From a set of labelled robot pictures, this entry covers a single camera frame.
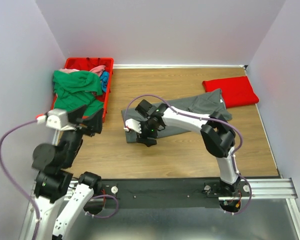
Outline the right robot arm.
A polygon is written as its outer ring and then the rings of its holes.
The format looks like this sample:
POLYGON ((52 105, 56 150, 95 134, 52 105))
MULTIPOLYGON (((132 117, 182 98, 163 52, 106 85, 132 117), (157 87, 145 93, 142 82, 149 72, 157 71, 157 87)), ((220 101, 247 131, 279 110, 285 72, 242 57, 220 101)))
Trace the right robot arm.
POLYGON ((142 100, 135 111, 143 121, 127 119, 124 123, 126 130, 136 132, 136 141, 147 147, 156 145, 159 131, 166 127, 177 127, 201 135, 206 150, 216 158, 220 172, 219 194, 234 195, 238 191, 241 180, 235 153, 241 144, 235 145, 236 136, 240 136, 238 129, 230 125, 223 115, 218 112, 212 114, 198 114, 178 109, 168 102, 159 106, 142 100))

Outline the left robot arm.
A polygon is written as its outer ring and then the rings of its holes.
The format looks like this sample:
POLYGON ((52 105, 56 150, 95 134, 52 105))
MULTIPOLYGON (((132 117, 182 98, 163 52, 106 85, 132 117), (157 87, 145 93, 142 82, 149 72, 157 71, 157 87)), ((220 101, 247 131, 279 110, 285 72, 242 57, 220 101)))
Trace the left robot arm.
POLYGON ((38 240, 64 240, 86 203, 102 192, 102 178, 92 172, 80 175, 74 194, 63 211, 60 207, 68 193, 73 174, 68 172, 83 144, 83 136, 93 137, 103 128, 104 110, 84 117, 87 105, 72 111, 54 108, 39 115, 38 124, 62 132, 56 143, 41 143, 33 151, 35 179, 34 228, 38 240))

